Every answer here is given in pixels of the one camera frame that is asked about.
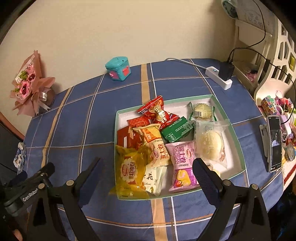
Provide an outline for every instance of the cardboard tray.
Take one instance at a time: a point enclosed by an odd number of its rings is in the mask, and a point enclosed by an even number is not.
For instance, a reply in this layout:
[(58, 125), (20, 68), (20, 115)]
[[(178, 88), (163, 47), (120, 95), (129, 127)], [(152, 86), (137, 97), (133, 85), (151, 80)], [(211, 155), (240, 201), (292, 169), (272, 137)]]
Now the cardboard tray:
[[(203, 96), (193, 96), (193, 97), (185, 97), (180, 99), (173, 99), (164, 101), (164, 110), (179, 115), (180, 117), (184, 116), (187, 120), (191, 114), (191, 109), (188, 107), (188, 103), (192, 104), (197, 103), (207, 103), (212, 106), (215, 106), (215, 116), (217, 121), (222, 121), (228, 119), (225, 111), (220, 105), (219, 101), (213, 95), (203, 95)], [(117, 143), (117, 130), (126, 127), (128, 125), (127, 120), (133, 119), (141, 116), (141, 114), (137, 113), (136, 110), (141, 106), (135, 106), (131, 108), (127, 108), (124, 110), (119, 110), (116, 113), (115, 119), (115, 136), (114, 143)], [(238, 138), (234, 132), (232, 125), (230, 124), (228, 128), (222, 132), (224, 146), (225, 146), (225, 155), (227, 160), (227, 169), (220, 164), (214, 165), (214, 169), (220, 171), (221, 179), (230, 179), (238, 174), (242, 173), (245, 169), (244, 156), (242, 153), (241, 146), (239, 144)], [(189, 141), (194, 138), (194, 130), (192, 130), (188, 136), (182, 138), (180, 141)], [(116, 150), (114, 150), (114, 161), (116, 159)], [(167, 172), (163, 179), (162, 190), (159, 196), (150, 195), (150, 199), (154, 198), (165, 198), (177, 195), (183, 195), (191, 192), (196, 192), (201, 190), (200, 187), (197, 187), (192, 190), (170, 193), (168, 190), (172, 185), (173, 179), (173, 165), (169, 165), (167, 168)]]

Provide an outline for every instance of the wall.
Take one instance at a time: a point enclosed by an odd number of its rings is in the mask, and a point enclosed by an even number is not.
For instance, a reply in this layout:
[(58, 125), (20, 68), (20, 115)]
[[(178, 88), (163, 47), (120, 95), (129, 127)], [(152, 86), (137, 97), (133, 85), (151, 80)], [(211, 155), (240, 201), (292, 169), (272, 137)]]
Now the wall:
[(37, 0), (0, 45), (0, 111), (26, 132), (30, 117), (16, 116), (8, 96), (33, 50), (60, 92), (101, 75), (114, 56), (127, 56), (131, 66), (168, 57), (225, 60), (233, 37), (221, 0)]

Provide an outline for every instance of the purple snack package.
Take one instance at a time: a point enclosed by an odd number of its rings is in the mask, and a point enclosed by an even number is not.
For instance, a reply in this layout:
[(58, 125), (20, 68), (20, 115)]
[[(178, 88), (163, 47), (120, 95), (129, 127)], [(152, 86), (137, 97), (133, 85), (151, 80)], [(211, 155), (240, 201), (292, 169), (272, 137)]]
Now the purple snack package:
[(194, 146), (195, 141), (166, 144), (174, 165), (173, 184), (169, 192), (186, 191), (199, 186), (192, 171), (195, 159)]

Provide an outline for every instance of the white power strip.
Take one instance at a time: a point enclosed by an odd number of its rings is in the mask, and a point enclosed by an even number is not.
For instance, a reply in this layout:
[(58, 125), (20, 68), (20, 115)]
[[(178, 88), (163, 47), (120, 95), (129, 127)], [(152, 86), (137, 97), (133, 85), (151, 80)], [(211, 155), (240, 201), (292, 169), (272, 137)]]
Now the white power strip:
[(205, 70), (205, 74), (206, 76), (210, 77), (212, 80), (214, 80), (218, 85), (220, 85), (224, 90), (227, 90), (231, 87), (232, 85), (232, 80), (226, 80), (224, 81), (223, 79), (221, 79), (218, 74), (219, 74), (219, 70), (217, 70), (215, 67), (211, 66), (211, 67), (207, 67)]

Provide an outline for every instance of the tablecloth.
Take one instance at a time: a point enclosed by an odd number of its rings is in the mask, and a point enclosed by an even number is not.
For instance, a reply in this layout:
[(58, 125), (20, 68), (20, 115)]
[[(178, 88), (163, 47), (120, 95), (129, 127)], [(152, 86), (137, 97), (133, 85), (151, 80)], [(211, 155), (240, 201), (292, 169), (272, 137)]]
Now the tablecloth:
[[(186, 60), (219, 69), (215, 59)], [(25, 136), (25, 170), (32, 176), (50, 161), (56, 170), (50, 180), (59, 186), (75, 179), (95, 156), (101, 157), (106, 170), (90, 203), (83, 207), (101, 240), (194, 240), (215, 210), (202, 191), (144, 201), (121, 201), (108, 195), (115, 184), (115, 114), (157, 95), (169, 100), (213, 94), (234, 127), (245, 158), (246, 170), (231, 181), (239, 186), (256, 183), (269, 210), (283, 193), (283, 175), (266, 171), (259, 131), (265, 120), (245, 87), (235, 76), (231, 79), (231, 88), (223, 90), (202, 69), (162, 61), (131, 67), (131, 75), (122, 82), (104, 74), (77, 84), (59, 93), (48, 112), (31, 120)], [(63, 208), (59, 209), (69, 238), (75, 240)], [(227, 239), (237, 211), (235, 206), (221, 240)]]

